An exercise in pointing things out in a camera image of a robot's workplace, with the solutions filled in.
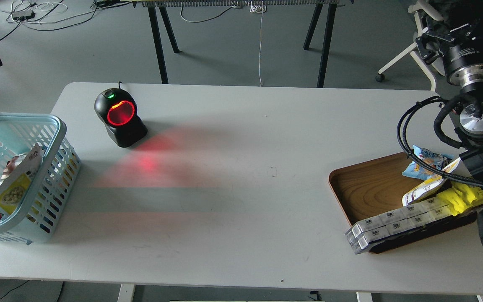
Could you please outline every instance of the white table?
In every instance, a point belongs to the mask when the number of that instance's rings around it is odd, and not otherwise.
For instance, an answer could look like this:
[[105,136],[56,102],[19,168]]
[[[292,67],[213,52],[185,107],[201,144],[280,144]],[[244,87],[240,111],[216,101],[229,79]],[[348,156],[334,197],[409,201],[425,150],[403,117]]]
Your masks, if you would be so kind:
[[[476,224],[354,255],[327,182],[399,152],[398,118],[433,92],[123,84],[149,134],[122,149],[93,110],[115,86],[62,92],[52,113],[83,168],[49,243],[0,243],[0,278],[483,294]],[[411,143],[448,151],[438,110],[418,113]]]

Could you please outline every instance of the light blue basket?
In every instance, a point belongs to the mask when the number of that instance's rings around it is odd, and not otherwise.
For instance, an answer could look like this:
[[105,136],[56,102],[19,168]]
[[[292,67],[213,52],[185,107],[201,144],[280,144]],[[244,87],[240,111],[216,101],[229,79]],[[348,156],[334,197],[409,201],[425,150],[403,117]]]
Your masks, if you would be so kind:
[[0,179],[6,163],[36,144],[46,147],[42,164],[24,198],[0,222],[0,241],[45,242],[55,231],[81,161],[55,115],[0,113]]

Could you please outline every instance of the packaged snack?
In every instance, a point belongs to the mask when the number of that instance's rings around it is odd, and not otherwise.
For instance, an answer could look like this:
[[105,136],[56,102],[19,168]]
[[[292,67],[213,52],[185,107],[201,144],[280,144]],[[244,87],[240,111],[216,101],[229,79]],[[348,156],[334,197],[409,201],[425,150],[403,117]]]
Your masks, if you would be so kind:
[[7,167],[6,178],[0,184],[0,211],[4,215],[12,214],[20,204],[38,171],[43,154],[40,145],[36,144],[25,156],[19,155],[14,161],[9,161],[15,167],[11,167],[12,170]]
[[[452,173],[454,170],[460,166],[462,160],[458,157],[456,160],[448,164],[448,166],[443,168],[444,172]],[[435,175],[414,187],[411,191],[404,194],[402,197],[402,205],[406,206],[414,201],[422,200],[424,197],[433,195],[447,180],[441,175]]]
[[[429,164],[437,170],[441,170],[444,166],[448,165],[450,161],[454,158],[454,156],[452,155],[434,153],[428,149],[420,148],[415,145],[413,145],[413,151],[416,156],[422,159],[423,162]],[[415,162],[411,162],[406,170],[402,172],[402,175],[411,178],[418,178],[420,180],[427,180],[429,178],[432,178],[436,174],[425,170]]]

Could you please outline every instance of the white cable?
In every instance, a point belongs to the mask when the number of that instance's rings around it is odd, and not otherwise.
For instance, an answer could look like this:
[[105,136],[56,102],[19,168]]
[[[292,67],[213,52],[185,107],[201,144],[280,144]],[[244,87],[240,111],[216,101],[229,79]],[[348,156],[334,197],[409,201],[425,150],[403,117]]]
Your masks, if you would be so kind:
[[264,19],[263,12],[260,13],[260,48],[258,50],[258,78],[260,79],[260,87],[262,87],[262,75],[260,73],[260,63],[262,62],[262,20]]
[[265,13],[268,10],[267,6],[265,5],[252,5],[249,9],[249,12],[253,13]]

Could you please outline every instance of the blue snack bag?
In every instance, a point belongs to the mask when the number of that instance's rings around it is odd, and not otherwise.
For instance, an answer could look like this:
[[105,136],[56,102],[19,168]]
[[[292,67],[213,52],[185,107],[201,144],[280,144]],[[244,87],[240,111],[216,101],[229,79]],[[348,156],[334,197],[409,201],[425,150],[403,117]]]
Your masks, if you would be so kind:
[[[428,149],[420,148],[415,145],[413,145],[413,152],[416,156],[420,157],[423,162],[429,164],[437,170],[441,170],[454,159],[454,156],[452,155],[434,153]],[[425,170],[415,162],[411,162],[406,170],[402,172],[402,175],[411,178],[418,178],[420,180],[427,180],[432,178],[435,174]]]

